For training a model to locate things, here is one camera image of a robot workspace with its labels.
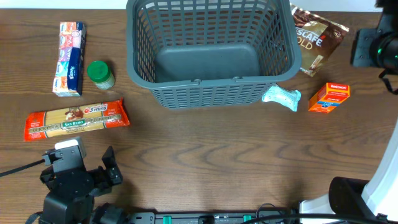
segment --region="brown packet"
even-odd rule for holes
[[[297,42],[303,57],[301,71],[316,74],[343,41],[349,29],[305,11],[292,3],[290,9],[296,26]]]

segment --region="basket rim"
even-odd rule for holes
[[[257,76],[257,77],[241,77],[241,78],[227,78],[227,79],[217,79],[217,80],[184,80],[184,81],[174,81],[174,82],[163,82],[163,83],[152,83],[145,81],[141,78],[136,69],[134,68],[134,30],[135,30],[135,7],[139,0],[128,0],[126,4],[127,13],[127,24],[126,24],[126,45],[127,45],[127,59],[126,67],[127,73],[130,79],[137,85],[147,88],[150,90],[164,89],[164,88],[190,88],[190,87],[203,87],[203,86],[221,86],[221,85],[238,85],[238,84],[258,84],[258,83],[272,83],[272,82],[282,82],[290,78],[293,78],[295,74],[300,70],[302,64],[302,55],[297,44],[297,34],[295,31],[295,25],[293,17],[286,17],[287,30],[285,36],[287,41],[290,41],[290,46],[292,48],[293,58],[292,65],[289,70],[283,74],[275,76]],[[282,10],[284,12],[290,11],[289,0],[281,0]]]

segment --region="wooden surface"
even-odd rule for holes
[[[87,169],[102,165],[109,145],[124,176],[96,204],[115,203],[158,211],[249,210],[264,202],[297,206],[328,192],[335,176],[370,179],[395,125],[397,97],[377,78],[380,70],[349,65],[361,27],[375,27],[379,14],[319,13],[350,28],[321,71],[298,73],[280,83],[302,93],[298,111],[276,103],[170,111],[126,73],[125,11],[0,10],[0,171],[40,159],[56,142],[75,135],[24,142],[34,111],[124,97],[132,125],[79,134]],[[88,79],[80,98],[51,92],[58,57],[60,21],[83,21],[86,66],[105,60],[116,84],[99,90]],[[352,96],[330,114],[307,111],[307,100],[325,83],[351,85]],[[39,180],[43,165],[0,178],[0,223],[22,223],[42,210],[48,193]]]

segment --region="green lid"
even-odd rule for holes
[[[111,70],[103,61],[92,62],[87,68],[87,73],[89,78],[96,83],[105,82],[111,76]]]

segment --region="plastic basket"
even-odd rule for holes
[[[288,0],[129,0],[127,72],[170,109],[253,103],[301,66]]]

